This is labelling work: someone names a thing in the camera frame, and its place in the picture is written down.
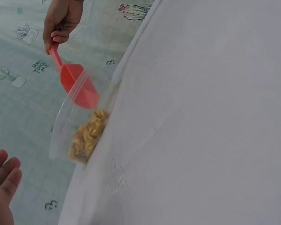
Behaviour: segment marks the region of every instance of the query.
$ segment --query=food in bag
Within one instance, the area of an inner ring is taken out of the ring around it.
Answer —
[[[69,157],[80,163],[87,163],[106,125],[109,113],[95,109],[89,121],[74,133]]]

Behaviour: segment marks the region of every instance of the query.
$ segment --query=fabric pattern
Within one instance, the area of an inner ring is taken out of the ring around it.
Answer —
[[[85,1],[81,23],[60,45],[60,55],[111,78],[152,2]],[[18,157],[23,171],[11,204],[15,225],[57,224],[74,170],[74,164],[48,159],[55,117],[66,97],[43,52],[49,4],[0,0],[0,149]]]

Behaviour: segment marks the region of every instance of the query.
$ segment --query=white cloth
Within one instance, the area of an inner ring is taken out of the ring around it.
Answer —
[[[60,225],[281,225],[281,0],[163,0]]]

